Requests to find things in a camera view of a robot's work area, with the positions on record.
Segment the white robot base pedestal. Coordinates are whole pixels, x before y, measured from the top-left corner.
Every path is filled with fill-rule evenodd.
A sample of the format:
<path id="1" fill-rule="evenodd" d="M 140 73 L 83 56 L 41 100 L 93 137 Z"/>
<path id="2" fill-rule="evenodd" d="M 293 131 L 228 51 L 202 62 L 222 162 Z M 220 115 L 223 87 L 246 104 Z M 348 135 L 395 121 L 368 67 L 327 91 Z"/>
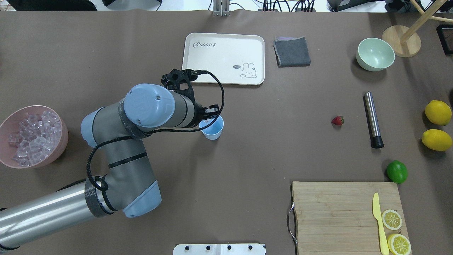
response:
<path id="1" fill-rule="evenodd" d="M 179 244 L 173 249 L 173 255 L 266 255 L 266 246 L 259 243 Z"/>

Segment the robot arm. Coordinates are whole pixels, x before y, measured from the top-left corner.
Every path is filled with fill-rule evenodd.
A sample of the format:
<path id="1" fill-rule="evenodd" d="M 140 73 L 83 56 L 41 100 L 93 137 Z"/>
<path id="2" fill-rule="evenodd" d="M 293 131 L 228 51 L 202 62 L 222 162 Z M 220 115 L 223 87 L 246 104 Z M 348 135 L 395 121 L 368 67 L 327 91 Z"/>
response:
<path id="1" fill-rule="evenodd" d="M 160 189 L 142 140 L 158 132 L 197 132 L 223 107 L 202 107 L 191 88 L 139 84 L 120 102 L 87 115 L 81 123 L 92 147 L 86 180 L 2 211 L 1 253 L 119 210 L 129 218 L 154 210 Z"/>

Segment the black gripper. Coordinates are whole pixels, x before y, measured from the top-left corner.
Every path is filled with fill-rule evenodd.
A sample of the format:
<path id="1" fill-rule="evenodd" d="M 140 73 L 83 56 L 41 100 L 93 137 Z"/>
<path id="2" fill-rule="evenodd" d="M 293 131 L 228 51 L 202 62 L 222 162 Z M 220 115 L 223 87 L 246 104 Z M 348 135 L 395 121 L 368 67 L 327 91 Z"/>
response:
<path id="1" fill-rule="evenodd" d="M 220 106 L 218 104 L 211 105 L 209 108 L 203 107 L 196 103 L 195 105 L 195 121 L 200 123 L 202 120 L 209 120 L 215 118 L 220 113 Z"/>

